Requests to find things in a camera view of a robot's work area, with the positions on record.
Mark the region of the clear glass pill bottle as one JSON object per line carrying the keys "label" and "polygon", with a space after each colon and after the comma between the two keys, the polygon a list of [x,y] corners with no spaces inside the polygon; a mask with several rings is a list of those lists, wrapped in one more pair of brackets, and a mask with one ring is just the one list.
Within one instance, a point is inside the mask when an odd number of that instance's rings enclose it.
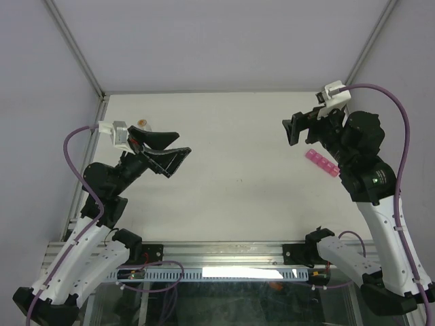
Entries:
{"label": "clear glass pill bottle", "polygon": [[150,124],[148,123],[148,121],[145,120],[145,119],[141,119],[141,120],[139,120],[139,121],[137,122],[137,127],[138,127],[139,129],[141,129],[141,130],[145,130],[145,131],[148,131],[148,132],[151,132],[151,131],[152,131],[152,127],[150,126]]}

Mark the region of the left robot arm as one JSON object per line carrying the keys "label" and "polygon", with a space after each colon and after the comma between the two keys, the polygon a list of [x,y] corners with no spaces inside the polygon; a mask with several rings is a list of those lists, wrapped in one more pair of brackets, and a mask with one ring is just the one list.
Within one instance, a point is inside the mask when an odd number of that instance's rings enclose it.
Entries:
{"label": "left robot arm", "polygon": [[[115,166],[93,162],[78,172],[68,146],[73,136],[85,130],[108,134],[113,147],[122,150]],[[192,151],[189,147],[172,149],[178,138],[178,132],[152,132],[121,121],[100,121],[67,135],[64,157],[88,198],[49,268],[30,287],[20,287],[13,295],[26,325],[74,324],[80,308],[110,272],[141,259],[141,237],[115,229],[128,203],[121,194],[147,170],[173,176]]]}

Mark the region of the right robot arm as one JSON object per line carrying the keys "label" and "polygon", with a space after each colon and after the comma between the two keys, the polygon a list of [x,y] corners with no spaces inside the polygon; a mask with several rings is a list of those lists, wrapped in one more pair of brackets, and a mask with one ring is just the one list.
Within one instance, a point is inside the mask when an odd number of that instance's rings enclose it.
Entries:
{"label": "right robot arm", "polygon": [[385,137],[379,116],[364,111],[346,116],[333,109],[319,117],[319,111],[316,107],[282,121],[289,144],[297,144],[306,130],[306,142],[320,143],[337,161],[341,183],[370,230],[379,260],[370,261],[332,231],[317,228],[305,237],[301,263],[311,267],[324,260],[335,265],[360,288],[377,316],[403,315],[434,302],[434,282],[418,259],[414,262],[419,275],[414,276],[402,244],[410,236],[402,213],[394,211],[396,175],[378,155]]}

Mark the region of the pink pill organizer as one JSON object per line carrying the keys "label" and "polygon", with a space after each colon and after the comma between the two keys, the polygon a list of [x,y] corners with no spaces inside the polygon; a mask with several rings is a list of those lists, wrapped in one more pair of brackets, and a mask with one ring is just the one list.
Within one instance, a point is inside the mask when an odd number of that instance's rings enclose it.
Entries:
{"label": "pink pill organizer", "polygon": [[328,173],[330,176],[337,177],[339,175],[340,168],[335,163],[329,161],[329,159],[322,156],[314,149],[309,149],[304,156],[306,159],[314,163],[316,166]]}

